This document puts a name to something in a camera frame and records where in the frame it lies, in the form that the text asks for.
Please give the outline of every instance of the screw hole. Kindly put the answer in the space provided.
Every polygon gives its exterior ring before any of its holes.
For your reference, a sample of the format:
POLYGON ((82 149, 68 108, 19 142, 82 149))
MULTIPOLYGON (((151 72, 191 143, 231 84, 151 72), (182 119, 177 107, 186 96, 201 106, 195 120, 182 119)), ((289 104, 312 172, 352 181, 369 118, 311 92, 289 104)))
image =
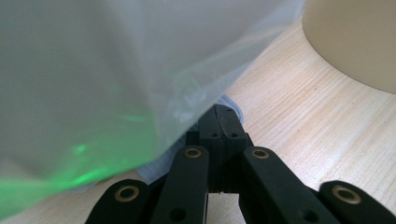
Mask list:
POLYGON ((252 155, 259 159, 267 159, 270 156, 267 151, 262 149, 253 149, 252 155))
POLYGON ((299 212, 299 215, 300 215, 300 218, 302 218, 308 222, 318 222, 319 221, 318 215, 311 210, 301 210, 299 212))
POLYGON ((184 152, 187 158, 198 158, 201 156, 201 150, 195 148, 189 148, 184 152))
POLYGON ((169 218, 172 221, 179 222, 186 218, 186 211, 182 208, 175 208, 169 213, 169 218))
POLYGON ((361 203, 361 196, 359 196, 359 194, 340 185, 336 185, 332 188, 332 194, 345 203, 361 203))
POLYGON ((134 200, 138 194, 139 194, 139 188, 137 186, 130 185, 130 186, 120 187, 116 191, 114 197, 120 203, 128 203, 134 200))

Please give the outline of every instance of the wooden table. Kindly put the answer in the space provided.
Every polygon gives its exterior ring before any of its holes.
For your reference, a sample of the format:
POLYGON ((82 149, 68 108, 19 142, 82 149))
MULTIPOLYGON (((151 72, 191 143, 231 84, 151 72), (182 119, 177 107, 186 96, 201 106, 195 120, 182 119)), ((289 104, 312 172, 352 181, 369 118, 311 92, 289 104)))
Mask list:
MULTIPOLYGON (((301 22, 281 35, 228 91, 245 113, 256 146, 269 147, 309 187, 339 179, 396 214, 396 95, 367 87, 326 63, 301 22)), ((84 223, 113 183, 60 194, 2 223, 84 223)), ((245 223, 237 195, 209 197, 208 224, 245 223)))

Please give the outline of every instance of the green light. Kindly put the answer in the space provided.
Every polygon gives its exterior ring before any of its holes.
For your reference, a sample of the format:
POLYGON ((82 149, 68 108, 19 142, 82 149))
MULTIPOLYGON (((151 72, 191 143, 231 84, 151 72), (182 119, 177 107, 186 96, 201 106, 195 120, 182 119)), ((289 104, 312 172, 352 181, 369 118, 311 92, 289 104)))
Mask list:
POLYGON ((86 150, 87 150, 87 146, 84 144, 81 144, 81 145, 78 145, 75 147, 74 153, 77 156, 77 155, 81 155, 86 150))
POLYGON ((137 122, 137 123, 145 122, 145 119, 142 118, 141 116, 123 116, 122 118, 131 122, 137 122))
POLYGON ((78 178, 76 178, 75 180, 73 180, 70 185, 71 186, 78 186, 81 183, 89 183, 92 182, 94 180, 97 180, 98 178, 102 177, 103 174, 108 173, 107 169, 98 169, 95 170, 93 172, 87 173, 85 175, 79 176, 78 178))

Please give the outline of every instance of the translucent plastic sheet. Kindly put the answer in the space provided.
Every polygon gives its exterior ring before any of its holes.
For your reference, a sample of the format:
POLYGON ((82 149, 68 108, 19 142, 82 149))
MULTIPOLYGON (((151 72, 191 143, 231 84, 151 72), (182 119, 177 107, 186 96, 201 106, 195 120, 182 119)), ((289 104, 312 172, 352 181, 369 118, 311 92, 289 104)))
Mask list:
POLYGON ((1 1, 0 218, 159 157, 303 3, 1 1))

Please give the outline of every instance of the black bracket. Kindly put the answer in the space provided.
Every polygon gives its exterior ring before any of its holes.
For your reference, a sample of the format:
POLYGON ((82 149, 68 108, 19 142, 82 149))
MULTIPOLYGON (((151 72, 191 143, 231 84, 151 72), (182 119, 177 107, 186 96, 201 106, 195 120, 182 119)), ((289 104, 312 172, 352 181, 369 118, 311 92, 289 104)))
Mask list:
POLYGON ((238 193, 247 224, 396 223, 363 190, 342 181, 305 186, 265 147, 254 147, 234 111, 215 105, 187 134, 168 175, 151 185, 122 180, 111 186, 87 219, 93 223, 205 223, 208 193, 238 193))

